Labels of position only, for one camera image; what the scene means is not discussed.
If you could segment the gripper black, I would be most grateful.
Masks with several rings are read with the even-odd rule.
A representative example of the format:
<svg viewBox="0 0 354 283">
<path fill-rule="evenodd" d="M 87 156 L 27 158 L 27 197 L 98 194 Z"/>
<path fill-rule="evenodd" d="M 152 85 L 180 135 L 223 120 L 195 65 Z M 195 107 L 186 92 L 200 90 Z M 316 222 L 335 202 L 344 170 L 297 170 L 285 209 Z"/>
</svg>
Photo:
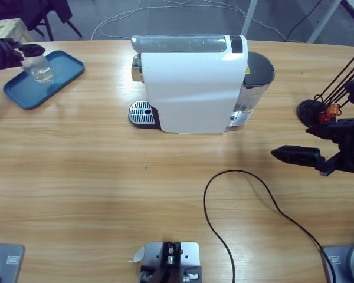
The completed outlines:
<svg viewBox="0 0 354 283">
<path fill-rule="evenodd" d="M 12 38 L 0 39 L 0 70 L 19 67 L 25 57 L 38 57 L 44 53 L 45 48 L 38 44 L 19 45 Z"/>
<path fill-rule="evenodd" d="M 287 164 L 313 167 L 323 176 L 336 170 L 354 173 L 354 118 L 317 124 L 306 129 L 306 133 L 332 140 L 339 152 L 325 161 L 318 148 L 284 145 L 272 150 L 272 156 Z"/>
</svg>

